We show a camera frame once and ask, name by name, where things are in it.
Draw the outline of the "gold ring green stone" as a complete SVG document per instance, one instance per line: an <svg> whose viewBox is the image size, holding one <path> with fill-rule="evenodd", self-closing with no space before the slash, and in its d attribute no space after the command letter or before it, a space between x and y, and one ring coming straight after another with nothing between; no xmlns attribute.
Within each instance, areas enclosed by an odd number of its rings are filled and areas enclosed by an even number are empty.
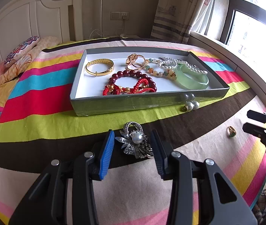
<svg viewBox="0 0 266 225"><path fill-rule="evenodd" d="M227 128L227 134L228 134L228 137L233 138L236 136L237 132L232 126L229 126Z"/></svg>

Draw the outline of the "silver pearl flower brooch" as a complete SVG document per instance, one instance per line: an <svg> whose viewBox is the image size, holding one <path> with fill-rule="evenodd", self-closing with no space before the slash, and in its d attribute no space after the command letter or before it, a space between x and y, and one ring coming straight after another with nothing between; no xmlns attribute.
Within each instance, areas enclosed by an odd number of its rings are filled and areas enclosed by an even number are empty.
<svg viewBox="0 0 266 225"><path fill-rule="evenodd" d="M154 157L149 139L139 123L125 123L120 135L121 137L115 137L115 140L122 144L121 149L126 155L133 155L136 159Z"/></svg>

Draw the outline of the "gold double pearl earring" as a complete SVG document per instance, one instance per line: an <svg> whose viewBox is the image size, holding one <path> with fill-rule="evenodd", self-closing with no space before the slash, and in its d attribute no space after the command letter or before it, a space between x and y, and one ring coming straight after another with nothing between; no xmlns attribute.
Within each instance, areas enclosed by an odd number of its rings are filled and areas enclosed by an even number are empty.
<svg viewBox="0 0 266 225"><path fill-rule="evenodd" d="M192 100L189 102L186 102L185 105L182 107L181 111L182 112L190 112L196 109L199 109L200 103L197 102L196 100Z"/></svg>

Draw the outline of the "gold wire flower bangle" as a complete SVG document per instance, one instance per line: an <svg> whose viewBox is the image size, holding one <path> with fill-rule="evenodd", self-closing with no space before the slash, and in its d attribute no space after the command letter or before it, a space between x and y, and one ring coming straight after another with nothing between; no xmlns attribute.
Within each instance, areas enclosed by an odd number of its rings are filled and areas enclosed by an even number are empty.
<svg viewBox="0 0 266 225"><path fill-rule="evenodd" d="M141 71L148 65L148 62L149 61L145 57L143 57L143 55L133 53L127 57L125 68L129 71Z"/></svg>

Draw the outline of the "engraved gold bangle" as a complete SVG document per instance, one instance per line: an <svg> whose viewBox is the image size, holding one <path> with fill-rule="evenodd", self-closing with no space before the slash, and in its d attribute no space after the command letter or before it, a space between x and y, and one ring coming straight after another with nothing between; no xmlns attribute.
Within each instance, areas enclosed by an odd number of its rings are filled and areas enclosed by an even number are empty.
<svg viewBox="0 0 266 225"><path fill-rule="evenodd" d="M85 66L85 71L92 76L106 76L114 71L114 62L107 58L100 58L89 61Z"/></svg>

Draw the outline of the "green jade bangle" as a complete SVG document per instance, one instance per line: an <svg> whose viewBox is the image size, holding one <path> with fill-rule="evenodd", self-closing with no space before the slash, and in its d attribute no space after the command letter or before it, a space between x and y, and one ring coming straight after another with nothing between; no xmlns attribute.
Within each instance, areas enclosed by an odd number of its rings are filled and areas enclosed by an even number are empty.
<svg viewBox="0 0 266 225"><path fill-rule="evenodd" d="M209 85L208 72L190 64L181 64L175 69L176 83L188 90L203 90Z"/></svg>

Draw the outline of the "colourful striped bed cover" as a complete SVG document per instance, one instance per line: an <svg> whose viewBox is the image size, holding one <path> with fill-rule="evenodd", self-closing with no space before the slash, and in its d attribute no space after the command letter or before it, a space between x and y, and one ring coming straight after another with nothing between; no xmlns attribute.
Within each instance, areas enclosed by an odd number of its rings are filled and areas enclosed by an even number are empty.
<svg viewBox="0 0 266 225"><path fill-rule="evenodd" d="M83 53L93 48L155 48L190 51L224 80L229 90L184 113L182 106L82 116L75 114L70 92ZM102 39L42 51L16 80L0 86L0 222L8 224L17 205L53 159L68 161L102 142L108 130L119 133L129 121L160 137L190 159L213 159L247 204L255 205L266 182L266 153L260 141L242 131L248 110L265 106L237 72L211 52L194 46L146 40Z"/></svg>

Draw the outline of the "grey shallow cardboard tray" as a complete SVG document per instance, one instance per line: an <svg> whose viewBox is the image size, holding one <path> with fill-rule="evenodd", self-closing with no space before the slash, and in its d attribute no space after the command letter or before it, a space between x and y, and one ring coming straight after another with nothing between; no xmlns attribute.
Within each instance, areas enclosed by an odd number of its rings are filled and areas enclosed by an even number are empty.
<svg viewBox="0 0 266 225"><path fill-rule="evenodd" d="M127 70L126 59L136 53L149 62L141 71ZM92 76L85 71L88 62L110 59L114 71ZM209 85L203 90L188 90L176 83L175 69L189 64L208 72ZM107 47L83 53L70 92L70 102L78 116L92 116L156 107L202 103L220 99L229 85L192 52L154 47Z"/></svg>

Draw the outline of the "white bedside table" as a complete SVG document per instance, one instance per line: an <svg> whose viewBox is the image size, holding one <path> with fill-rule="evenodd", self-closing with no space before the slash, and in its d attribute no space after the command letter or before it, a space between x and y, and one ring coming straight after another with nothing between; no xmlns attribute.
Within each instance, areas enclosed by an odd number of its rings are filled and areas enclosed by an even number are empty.
<svg viewBox="0 0 266 225"><path fill-rule="evenodd" d="M112 36L99 36L99 35L93 35L93 36L90 36L89 39L100 39L100 38L134 38L134 39L140 39L141 37L140 36L137 36L135 34L127 34L125 36L118 36L118 35L112 35Z"/></svg>

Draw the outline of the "cream patterned pillow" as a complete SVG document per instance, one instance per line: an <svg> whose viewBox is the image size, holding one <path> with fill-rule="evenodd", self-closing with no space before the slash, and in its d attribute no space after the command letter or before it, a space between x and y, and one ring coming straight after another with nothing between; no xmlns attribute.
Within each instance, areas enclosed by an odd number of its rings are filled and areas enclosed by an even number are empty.
<svg viewBox="0 0 266 225"><path fill-rule="evenodd" d="M17 60L9 68L5 68L4 73L0 75L0 85L11 81L12 79L19 76L19 74L23 73L27 69L29 64L37 58L42 50L55 47L59 43L61 43L61 40L57 37L47 36L40 38L39 42L28 53Z"/></svg>

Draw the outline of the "embroidered floral cushion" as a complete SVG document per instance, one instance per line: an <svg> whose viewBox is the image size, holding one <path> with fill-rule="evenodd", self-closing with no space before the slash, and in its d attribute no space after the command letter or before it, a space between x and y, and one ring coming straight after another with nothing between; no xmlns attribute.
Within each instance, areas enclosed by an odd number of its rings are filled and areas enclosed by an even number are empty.
<svg viewBox="0 0 266 225"><path fill-rule="evenodd" d="M12 66L17 60L28 53L40 40L39 36L32 36L26 41L20 43L9 55L7 55L4 61L4 67L7 69Z"/></svg>

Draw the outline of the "beige printed curtain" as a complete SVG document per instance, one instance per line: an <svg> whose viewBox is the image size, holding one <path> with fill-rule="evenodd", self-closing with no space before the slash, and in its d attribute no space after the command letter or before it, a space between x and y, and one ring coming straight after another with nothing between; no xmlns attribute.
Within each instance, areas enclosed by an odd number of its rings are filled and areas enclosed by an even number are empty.
<svg viewBox="0 0 266 225"><path fill-rule="evenodd" d="M211 0L159 0L150 37L186 44Z"/></svg>

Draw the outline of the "white wooden headboard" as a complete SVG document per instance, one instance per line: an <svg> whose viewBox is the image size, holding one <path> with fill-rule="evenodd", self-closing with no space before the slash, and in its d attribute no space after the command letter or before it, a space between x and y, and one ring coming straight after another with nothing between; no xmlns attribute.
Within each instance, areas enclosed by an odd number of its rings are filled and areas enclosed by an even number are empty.
<svg viewBox="0 0 266 225"><path fill-rule="evenodd" d="M82 0L12 0L0 9L0 63L26 39L83 40Z"/></svg>

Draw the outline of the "wall power socket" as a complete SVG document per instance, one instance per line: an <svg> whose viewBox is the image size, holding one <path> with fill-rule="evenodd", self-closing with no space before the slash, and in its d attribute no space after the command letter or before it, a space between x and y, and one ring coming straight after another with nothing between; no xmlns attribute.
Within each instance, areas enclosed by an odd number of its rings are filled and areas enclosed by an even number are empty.
<svg viewBox="0 0 266 225"><path fill-rule="evenodd" d="M116 12L112 11L110 20L129 20L129 12Z"/></svg>

